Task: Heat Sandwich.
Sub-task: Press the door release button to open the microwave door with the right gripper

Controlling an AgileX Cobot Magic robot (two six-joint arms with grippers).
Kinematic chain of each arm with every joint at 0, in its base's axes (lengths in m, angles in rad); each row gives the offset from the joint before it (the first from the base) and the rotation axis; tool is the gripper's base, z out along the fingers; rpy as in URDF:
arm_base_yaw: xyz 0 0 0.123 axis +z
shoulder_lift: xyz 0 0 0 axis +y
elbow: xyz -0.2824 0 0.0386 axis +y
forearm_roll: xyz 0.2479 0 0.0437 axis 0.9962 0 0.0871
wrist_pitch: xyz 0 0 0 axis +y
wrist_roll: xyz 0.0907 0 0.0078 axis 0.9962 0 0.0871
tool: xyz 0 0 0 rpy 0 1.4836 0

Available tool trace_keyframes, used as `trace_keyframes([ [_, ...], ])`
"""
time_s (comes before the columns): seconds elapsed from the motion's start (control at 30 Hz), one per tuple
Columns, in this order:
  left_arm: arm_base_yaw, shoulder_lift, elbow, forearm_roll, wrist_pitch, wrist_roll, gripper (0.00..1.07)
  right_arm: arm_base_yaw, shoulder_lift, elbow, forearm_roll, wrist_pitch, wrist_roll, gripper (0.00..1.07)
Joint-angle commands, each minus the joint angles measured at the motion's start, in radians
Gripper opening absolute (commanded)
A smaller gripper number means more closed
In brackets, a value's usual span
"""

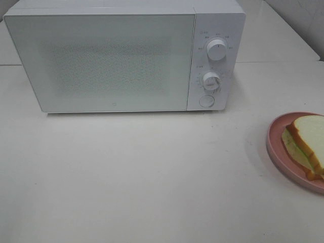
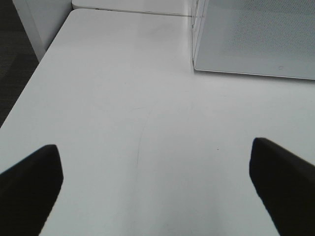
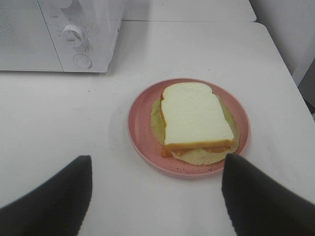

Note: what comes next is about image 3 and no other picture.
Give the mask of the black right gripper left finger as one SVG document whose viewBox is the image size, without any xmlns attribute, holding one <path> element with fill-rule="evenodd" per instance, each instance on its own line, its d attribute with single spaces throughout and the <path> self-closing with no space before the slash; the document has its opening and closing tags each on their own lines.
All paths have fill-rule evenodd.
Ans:
<svg viewBox="0 0 315 236">
<path fill-rule="evenodd" d="M 93 191 L 92 160 L 78 156 L 33 191 L 0 209 L 2 236 L 76 236 Z"/>
</svg>

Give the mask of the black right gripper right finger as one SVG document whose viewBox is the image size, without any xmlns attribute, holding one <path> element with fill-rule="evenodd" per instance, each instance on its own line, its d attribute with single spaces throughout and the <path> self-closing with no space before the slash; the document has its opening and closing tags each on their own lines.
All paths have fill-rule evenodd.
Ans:
<svg viewBox="0 0 315 236">
<path fill-rule="evenodd" d="M 315 206 L 237 154 L 225 158 L 221 191 L 239 236 L 313 236 Z"/>
</svg>

